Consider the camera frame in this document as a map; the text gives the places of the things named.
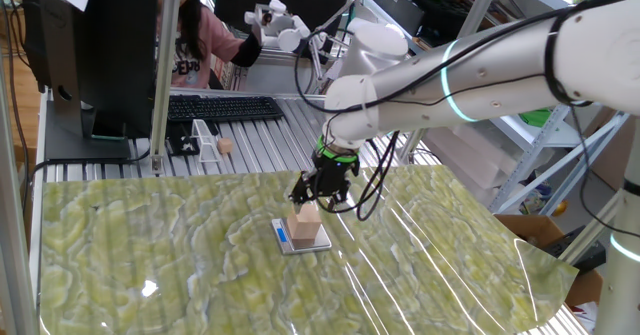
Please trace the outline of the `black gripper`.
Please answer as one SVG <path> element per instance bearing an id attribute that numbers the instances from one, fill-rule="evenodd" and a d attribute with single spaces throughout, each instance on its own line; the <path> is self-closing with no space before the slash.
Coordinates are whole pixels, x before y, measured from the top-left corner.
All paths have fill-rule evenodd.
<path id="1" fill-rule="evenodd" d="M 314 166 L 315 170 L 300 173 L 289 194 L 295 214 L 299 214 L 303 205 L 315 199 L 329 198 L 330 210 L 336 210 L 345 203 L 350 187 L 347 173 L 357 176 L 360 161 L 358 156 L 331 158 L 321 154 L 315 157 Z"/>

